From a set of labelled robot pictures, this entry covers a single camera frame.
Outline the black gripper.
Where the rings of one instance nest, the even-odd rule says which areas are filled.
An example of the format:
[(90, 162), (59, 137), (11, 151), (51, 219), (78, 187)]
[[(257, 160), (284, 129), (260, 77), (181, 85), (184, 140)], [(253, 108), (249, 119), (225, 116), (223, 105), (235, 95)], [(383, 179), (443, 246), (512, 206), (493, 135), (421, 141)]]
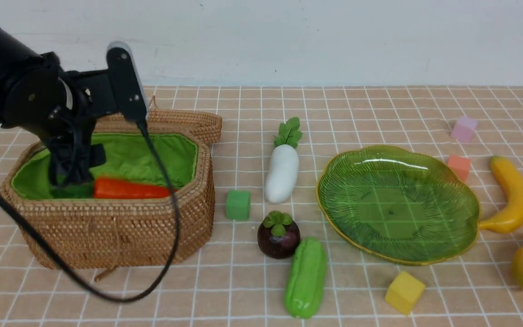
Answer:
[(116, 105), (108, 69), (61, 72), (57, 85), (58, 99), (47, 118), (49, 136), (42, 142), (50, 151), (50, 184), (66, 188), (91, 182), (89, 170), (106, 161), (91, 138), (96, 122), (116, 113)]

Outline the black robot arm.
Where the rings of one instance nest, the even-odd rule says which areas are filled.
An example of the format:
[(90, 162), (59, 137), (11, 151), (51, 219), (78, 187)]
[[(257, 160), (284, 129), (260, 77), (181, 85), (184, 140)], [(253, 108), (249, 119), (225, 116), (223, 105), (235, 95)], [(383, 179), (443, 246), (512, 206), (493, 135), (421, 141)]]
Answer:
[(50, 151), (48, 179), (65, 188), (93, 181), (106, 161), (91, 136), (114, 114), (108, 71), (65, 71), (54, 52), (38, 54), (0, 28), (0, 126), (22, 128)]

